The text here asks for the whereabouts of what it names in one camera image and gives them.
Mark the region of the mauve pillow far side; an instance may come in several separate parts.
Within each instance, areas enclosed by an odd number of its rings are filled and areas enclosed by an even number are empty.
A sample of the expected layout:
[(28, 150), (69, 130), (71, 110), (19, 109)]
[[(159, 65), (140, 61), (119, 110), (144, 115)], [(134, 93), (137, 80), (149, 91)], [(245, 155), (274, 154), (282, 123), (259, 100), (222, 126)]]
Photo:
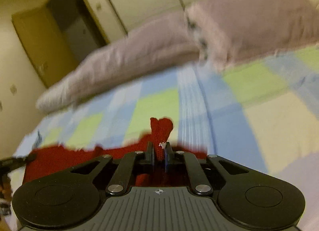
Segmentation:
[(163, 14), (93, 51), (47, 89), (36, 108), (51, 113), (135, 78), (199, 58), (200, 50), (188, 32), (183, 11)]

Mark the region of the red patterned knit sweater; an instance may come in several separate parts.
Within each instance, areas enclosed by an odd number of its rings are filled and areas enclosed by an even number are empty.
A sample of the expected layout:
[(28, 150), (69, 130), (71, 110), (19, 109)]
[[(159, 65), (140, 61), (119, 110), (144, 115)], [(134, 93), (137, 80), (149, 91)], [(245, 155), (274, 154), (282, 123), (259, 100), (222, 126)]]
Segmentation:
[[(68, 149), (63, 144), (54, 144), (44, 148), (37, 148), (31, 154), (36, 155), (34, 161), (26, 166), (23, 183), (48, 176), (50, 174), (63, 171), (70, 167), (85, 163), (102, 155), (111, 155), (113, 159), (121, 159), (130, 152), (147, 150), (149, 142), (155, 147), (155, 156), (159, 162), (164, 161), (164, 149), (159, 146), (160, 143), (168, 140), (174, 125), (171, 119), (163, 117), (156, 119), (150, 118), (150, 130), (143, 132), (137, 142), (126, 147), (103, 149), (97, 145), (92, 150)], [(173, 169), (162, 173), (161, 170), (155, 171), (154, 175), (138, 174), (133, 185), (138, 187), (175, 187), (189, 185), (187, 173), (184, 168)]]

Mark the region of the mauve pillow near headboard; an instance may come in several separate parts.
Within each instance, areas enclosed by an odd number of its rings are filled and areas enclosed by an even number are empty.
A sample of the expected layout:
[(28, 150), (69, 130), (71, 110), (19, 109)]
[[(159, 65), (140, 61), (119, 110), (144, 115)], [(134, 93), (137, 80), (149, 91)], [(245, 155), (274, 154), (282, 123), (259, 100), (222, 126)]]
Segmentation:
[(318, 43), (310, 0), (201, 0), (185, 13), (217, 71)]

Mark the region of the checkered bed sheet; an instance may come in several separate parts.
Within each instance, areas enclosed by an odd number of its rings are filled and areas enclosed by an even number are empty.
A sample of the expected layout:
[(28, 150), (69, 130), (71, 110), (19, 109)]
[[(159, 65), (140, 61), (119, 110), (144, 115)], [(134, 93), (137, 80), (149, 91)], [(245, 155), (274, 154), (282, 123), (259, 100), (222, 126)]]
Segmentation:
[(204, 150), (298, 187), (298, 226), (318, 230), (318, 46), (223, 73), (189, 63), (145, 76), (46, 116), (15, 154), (57, 143), (92, 150), (127, 146), (168, 117), (172, 145)]

